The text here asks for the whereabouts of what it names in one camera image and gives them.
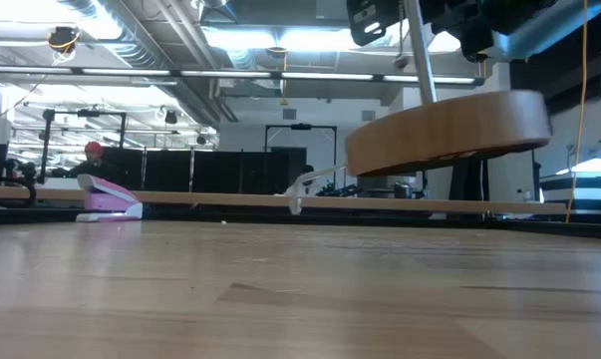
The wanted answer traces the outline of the pink white stapler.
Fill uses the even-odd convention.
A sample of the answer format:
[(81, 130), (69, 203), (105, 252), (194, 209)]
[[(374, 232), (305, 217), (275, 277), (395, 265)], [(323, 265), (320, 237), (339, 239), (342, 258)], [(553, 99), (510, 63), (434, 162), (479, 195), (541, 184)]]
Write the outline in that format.
[(132, 221), (143, 218), (143, 204), (124, 187), (90, 175), (78, 175), (77, 181), (86, 196), (85, 212), (77, 215), (76, 222)]

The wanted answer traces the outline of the wooden base table lamp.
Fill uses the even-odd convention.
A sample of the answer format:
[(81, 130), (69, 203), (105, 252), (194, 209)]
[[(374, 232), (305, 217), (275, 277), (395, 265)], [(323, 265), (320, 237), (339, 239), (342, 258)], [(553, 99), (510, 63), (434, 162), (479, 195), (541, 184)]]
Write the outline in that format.
[(493, 158), (548, 144), (543, 97), (498, 91), (439, 101), (424, 44), (418, 0), (402, 0), (411, 27), (422, 104), (365, 125), (346, 138), (346, 168), (353, 177), (393, 176)]

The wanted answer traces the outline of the long ceiling light bar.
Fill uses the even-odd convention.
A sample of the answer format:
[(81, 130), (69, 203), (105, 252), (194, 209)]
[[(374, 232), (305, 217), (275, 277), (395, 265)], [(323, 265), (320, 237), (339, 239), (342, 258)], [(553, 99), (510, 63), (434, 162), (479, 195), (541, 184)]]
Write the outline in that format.
[(112, 76), (143, 78), (209, 78), (238, 80), (316, 80), (417, 84), (415, 75), (316, 73), (290, 71), (155, 70), (0, 65), (0, 74)]

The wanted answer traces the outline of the light wooden desk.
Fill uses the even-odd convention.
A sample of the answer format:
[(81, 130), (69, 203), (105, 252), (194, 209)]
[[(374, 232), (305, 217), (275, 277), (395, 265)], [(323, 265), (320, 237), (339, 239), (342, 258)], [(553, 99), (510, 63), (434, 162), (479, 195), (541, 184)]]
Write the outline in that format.
[[(134, 196), (142, 203), (159, 204), (275, 206), (285, 208), (291, 204), (289, 196), (266, 194), (136, 191)], [(301, 207), (303, 209), (377, 209), (446, 213), (564, 214), (566, 212), (566, 206), (563, 203), (325, 196), (303, 197)]]

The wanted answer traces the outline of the black white storage shelf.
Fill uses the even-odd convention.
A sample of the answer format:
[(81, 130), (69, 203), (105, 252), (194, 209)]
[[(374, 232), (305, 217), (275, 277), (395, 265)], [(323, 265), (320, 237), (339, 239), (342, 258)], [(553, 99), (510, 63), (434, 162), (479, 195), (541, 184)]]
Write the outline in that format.
[(543, 202), (571, 202), (572, 214), (601, 214), (601, 173), (575, 172), (539, 179)]

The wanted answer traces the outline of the black folded panel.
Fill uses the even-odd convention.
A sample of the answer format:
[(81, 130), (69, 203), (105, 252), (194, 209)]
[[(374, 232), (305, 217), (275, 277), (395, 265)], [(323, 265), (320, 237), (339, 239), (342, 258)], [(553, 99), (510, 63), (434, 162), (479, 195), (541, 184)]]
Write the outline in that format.
[(451, 174), (450, 200), (489, 200), (487, 160), (462, 159)]

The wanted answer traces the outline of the white board panel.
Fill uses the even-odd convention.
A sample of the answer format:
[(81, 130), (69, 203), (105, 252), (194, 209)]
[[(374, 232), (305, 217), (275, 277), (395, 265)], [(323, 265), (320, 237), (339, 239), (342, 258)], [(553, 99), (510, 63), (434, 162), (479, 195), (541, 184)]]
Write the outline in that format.
[(511, 153), (490, 159), (489, 199), (500, 202), (534, 200), (532, 152)]

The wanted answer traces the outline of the silver ventilation duct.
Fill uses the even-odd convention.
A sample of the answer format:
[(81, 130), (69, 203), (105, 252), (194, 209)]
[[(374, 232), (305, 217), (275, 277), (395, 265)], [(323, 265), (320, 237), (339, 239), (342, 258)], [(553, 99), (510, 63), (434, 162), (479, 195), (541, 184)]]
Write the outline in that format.
[[(88, 20), (108, 20), (122, 30), (117, 40), (127, 45), (116, 45), (112, 51), (134, 69), (174, 70), (175, 63), (150, 36), (123, 0), (56, 0), (64, 7), (79, 12)], [(174, 96), (184, 111), (198, 123), (219, 129), (220, 117), (209, 100), (184, 79), (175, 79), (174, 86), (160, 86)]]

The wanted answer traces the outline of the black aluminium frame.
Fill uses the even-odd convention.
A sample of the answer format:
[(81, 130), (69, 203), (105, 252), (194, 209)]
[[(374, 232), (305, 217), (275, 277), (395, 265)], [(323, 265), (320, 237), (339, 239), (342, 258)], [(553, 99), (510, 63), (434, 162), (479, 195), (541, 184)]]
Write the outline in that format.
[[(0, 209), (0, 224), (70, 222), (82, 212), (75, 208)], [(279, 210), (249, 213), (233, 209), (225, 213), (200, 210), (152, 210), (149, 221), (200, 221), (257, 224), (348, 225), (365, 227), (422, 227), (453, 229), (500, 229), (573, 237), (601, 238), (601, 223), (562, 223), (557, 221), (478, 219), (474, 214), (455, 215), (450, 219), (430, 219), (421, 214), (356, 214), (312, 211), (308, 214), (284, 214)]]

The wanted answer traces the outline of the black partition panel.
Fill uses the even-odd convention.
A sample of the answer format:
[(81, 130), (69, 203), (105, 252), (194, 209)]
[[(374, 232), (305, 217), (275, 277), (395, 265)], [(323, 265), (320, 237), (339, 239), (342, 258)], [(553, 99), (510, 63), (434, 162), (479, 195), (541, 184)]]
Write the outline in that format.
[(239, 192), (284, 193), (301, 175), (306, 164), (305, 148), (272, 147), (267, 152), (241, 153)]
[(190, 151), (148, 152), (144, 190), (189, 192), (190, 170)]
[(105, 147), (103, 159), (116, 168), (119, 185), (130, 190), (142, 188), (143, 151)]
[(238, 193), (240, 153), (195, 152), (193, 192)]

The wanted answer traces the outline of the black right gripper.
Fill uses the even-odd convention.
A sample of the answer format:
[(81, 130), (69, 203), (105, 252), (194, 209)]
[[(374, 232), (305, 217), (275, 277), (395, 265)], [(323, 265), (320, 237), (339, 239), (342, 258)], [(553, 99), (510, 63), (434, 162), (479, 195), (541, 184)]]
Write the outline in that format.
[[(510, 35), (557, 0), (419, 0), (423, 22), (447, 32), (464, 50), (493, 45), (492, 33)], [(405, 18), (400, 0), (346, 0), (350, 33), (358, 46), (386, 35)]]

